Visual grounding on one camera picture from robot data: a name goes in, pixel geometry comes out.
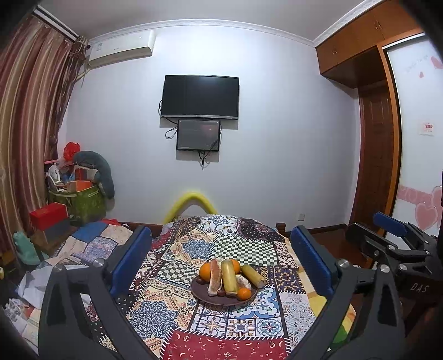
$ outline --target metal screw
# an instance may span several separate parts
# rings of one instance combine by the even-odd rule
[[[57,264],[57,265],[54,266],[53,271],[58,273],[58,272],[62,271],[64,267],[65,266],[62,265],[62,264]]]
[[[342,268],[346,268],[349,267],[349,261],[347,261],[346,259],[340,259],[337,261],[338,266],[342,267]]]
[[[102,267],[105,264],[106,260],[103,258],[97,258],[92,262],[94,267]]]
[[[388,272],[391,271],[391,269],[389,268],[389,266],[385,265],[385,264],[381,264],[380,265],[380,270],[383,271],[385,274],[387,274]]]

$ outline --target green toy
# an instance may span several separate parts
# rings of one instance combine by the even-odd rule
[[[22,231],[16,232],[14,235],[14,241],[16,243],[17,255],[20,260],[26,265],[39,265],[40,259],[35,251],[34,244]],[[42,253],[46,260],[49,256]]]

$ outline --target small monitor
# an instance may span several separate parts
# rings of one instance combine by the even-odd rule
[[[179,120],[177,150],[218,151],[220,130],[217,120]]]

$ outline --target orange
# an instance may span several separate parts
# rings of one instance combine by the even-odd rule
[[[200,271],[198,272],[200,277],[206,281],[209,282],[211,280],[211,263],[206,262],[200,267]]]
[[[239,274],[241,271],[240,263],[236,259],[231,259],[232,265],[234,266],[234,271],[236,274]]]
[[[241,289],[238,289],[237,291],[237,298],[239,300],[248,300],[251,297],[252,293],[251,290],[242,287]]]

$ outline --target brown plate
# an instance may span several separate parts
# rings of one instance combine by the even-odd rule
[[[251,284],[251,297],[248,300],[239,300],[236,297],[227,297],[227,296],[209,296],[208,295],[208,287],[209,283],[199,284],[197,282],[198,275],[191,282],[191,292],[197,299],[204,301],[208,304],[218,305],[218,306],[232,306],[232,305],[241,305],[249,300],[252,300],[255,295],[257,295],[257,288]]]

